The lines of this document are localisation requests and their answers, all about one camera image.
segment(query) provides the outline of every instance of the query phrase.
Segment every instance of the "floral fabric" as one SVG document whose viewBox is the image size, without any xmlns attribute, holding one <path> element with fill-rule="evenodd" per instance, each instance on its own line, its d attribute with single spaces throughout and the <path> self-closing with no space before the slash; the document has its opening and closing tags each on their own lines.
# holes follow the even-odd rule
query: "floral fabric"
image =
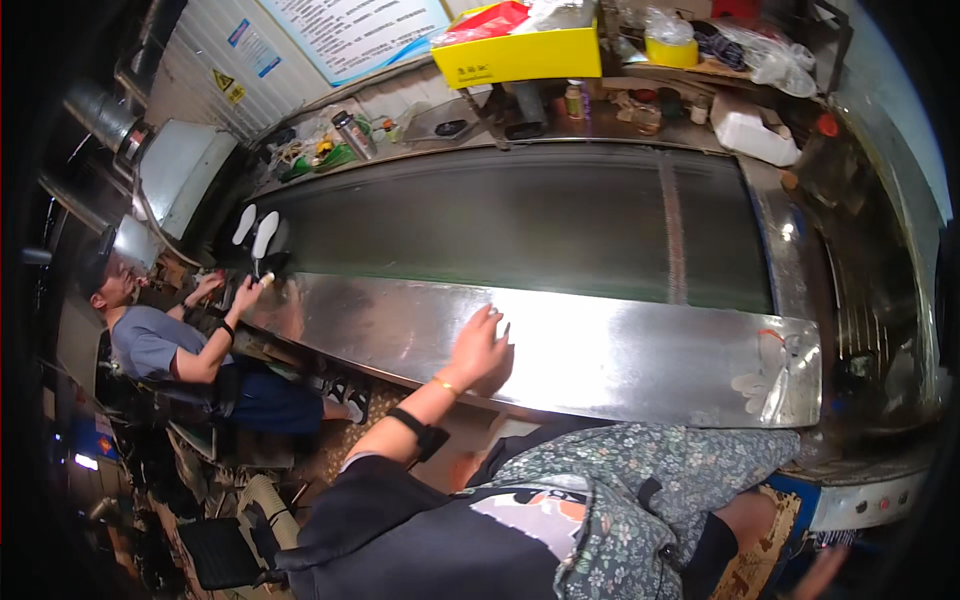
<svg viewBox="0 0 960 600">
<path fill-rule="evenodd" d="M 693 556 L 707 513 L 786 464 L 799 446 L 799 436 L 789 430 L 621 423 L 522 452 L 480 488 L 584 477 L 587 515 L 573 551 L 557 569 L 557 597 L 680 598 L 678 571 Z M 649 478 L 662 489 L 650 497 L 648 512 L 637 495 Z"/>
</svg>

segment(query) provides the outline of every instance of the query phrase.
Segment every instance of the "warning sign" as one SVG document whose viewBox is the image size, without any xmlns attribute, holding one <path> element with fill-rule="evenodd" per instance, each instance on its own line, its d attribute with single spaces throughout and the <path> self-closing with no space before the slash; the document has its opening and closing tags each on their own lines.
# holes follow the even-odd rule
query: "warning sign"
<svg viewBox="0 0 960 600">
<path fill-rule="evenodd" d="M 213 69 L 213 81 L 216 82 L 217 87 L 220 88 L 220 91 L 226 92 L 227 88 L 235 81 L 232 77 L 224 75 L 217 69 Z"/>
<path fill-rule="evenodd" d="M 234 104 L 240 102 L 240 99 L 247 95 L 247 90 L 242 85 L 237 84 L 227 93 L 227 99 Z"/>
</svg>

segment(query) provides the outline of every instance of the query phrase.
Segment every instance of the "white shoe sole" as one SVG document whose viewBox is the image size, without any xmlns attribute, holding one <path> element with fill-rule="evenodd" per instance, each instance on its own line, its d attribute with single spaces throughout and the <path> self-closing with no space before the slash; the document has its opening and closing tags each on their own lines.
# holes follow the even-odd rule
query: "white shoe sole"
<svg viewBox="0 0 960 600">
<path fill-rule="evenodd" d="M 253 250 L 251 256 L 259 260 L 267 254 L 267 246 L 270 239 L 274 237 L 276 228 L 280 225 L 280 213 L 274 211 L 263 218 L 260 227 L 256 230 L 256 237 L 253 238 Z"/>
<path fill-rule="evenodd" d="M 233 233 L 234 246 L 239 246 L 243 243 L 244 238 L 247 237 L 247 233 L 250 232 L 250 228 L 253 227 L 254 221 L 256 221 L 256 204 L 251 204 L 244 208 L 243 214 L 240 215 L 240 225 L 237 226 L 237 230 Z"/>
</svg>

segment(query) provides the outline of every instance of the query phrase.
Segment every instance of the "conveyor belt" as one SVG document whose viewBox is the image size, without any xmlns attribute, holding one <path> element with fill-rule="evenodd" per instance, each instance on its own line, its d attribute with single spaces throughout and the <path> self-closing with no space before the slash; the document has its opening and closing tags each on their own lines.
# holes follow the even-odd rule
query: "conveyor belt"
<svg viewBox="0 0 960 600">
<path fill-rule="evenodd" d="M 293 271 L 665 302 L 677 256 L 664 162 L 686 300 L 771 314 L 756 217 L 724 156 L 615 143 L 476 148 L 307 181 L 257 205 L 287 221 Z"/>
</svg>

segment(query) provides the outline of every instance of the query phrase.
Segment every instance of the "gold bracelet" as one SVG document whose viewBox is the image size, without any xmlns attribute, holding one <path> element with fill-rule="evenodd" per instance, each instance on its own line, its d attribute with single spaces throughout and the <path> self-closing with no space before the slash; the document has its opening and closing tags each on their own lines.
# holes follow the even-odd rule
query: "gold bracelet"
<svg viewBox="0 0 960 600">
<path fill-rule="evenodd" d="M 460 396 L 462 396 L 462 395 L 464 394 L 463 392 L 461 392 L 460 390 L 456 389 L 455 387 L 453 387 L 453 386 L 450 385 L 449 383 L 443 381 L 442 379 L 440 379 L 440 378 L 437 377 L 437 376 L 434 376 L 434 378 L 431 379 L 430 382 L 431 382 L 431 383 L 439 383 L 442 388 L 444 388 L 445 390 L 449 390 L 450 392 L 453 392 L 453 395 L 456 396 L 456 397 L 460 397 Z"/>
</svg>

